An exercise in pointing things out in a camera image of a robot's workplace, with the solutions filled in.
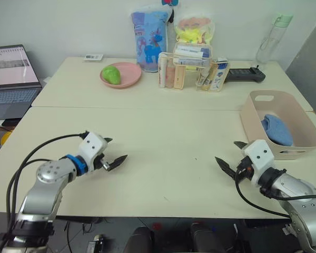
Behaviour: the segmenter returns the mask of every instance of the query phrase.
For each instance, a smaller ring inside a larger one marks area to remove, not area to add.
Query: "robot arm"
[[[52,223],[66,185],[76,177],[101,167],[110,171],[126,159],[124,155],[110,164],[103,160],[103,151],[111,140],[91,132],[80,144],[76,156],[68,154],[37,169],[36,182],[23,201],[12,234],[2,252],[46,252],[48,237],[54,233]]]
[[[316,188],[296,179],[286,170],[274,169],[274,155],[264,140],[250,144],[235,142],[245,158],[238,166],[239,179],[249,178],[252,185],[269,198],[278,199],[281,207],[292,220],[294,235],[305,252],[316,253],[316,198],[288,200],[289,197],[316,195]],[[235,172],[223,160],[217,158],[221,169],[235,178]]]

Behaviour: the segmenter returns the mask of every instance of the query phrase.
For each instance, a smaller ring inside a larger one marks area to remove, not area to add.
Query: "box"
[[[293,136],[293,146],[272,142],[265,133],[261,120],[266,114],[279,117]],[[282,91],[252,91],[240,113],[248,140],[265,140],[275,159],[289,160],[316,149],[316,127],[296,99]]]

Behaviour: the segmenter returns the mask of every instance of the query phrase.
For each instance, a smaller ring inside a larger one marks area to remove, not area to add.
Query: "blue cloth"
[[[287,125],[281,119],[274,115],[266,114],[261,123],[270,140],[283,146],[293,145],[293,137]]]
[[[166,52],[166,22],[169,18],[167,12],[132,13],[137,62],[144,71],[158,71],[158,56]]]

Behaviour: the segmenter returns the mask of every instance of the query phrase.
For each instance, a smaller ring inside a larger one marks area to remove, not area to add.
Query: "blue towel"
[[[281,119],[274,115],[266,114],[261,123],[270,140],[283,146],[293,145],[293,137],[287,125]]]

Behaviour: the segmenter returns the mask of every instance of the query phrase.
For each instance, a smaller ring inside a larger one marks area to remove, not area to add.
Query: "clear bottle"
[[[263,65],[269,61],[271,54],[280,42],[292,18],[292,15],[277,15],[273,21],[273,27],[269,31],[268,36],[261,43],[256,54],[256,65]]]

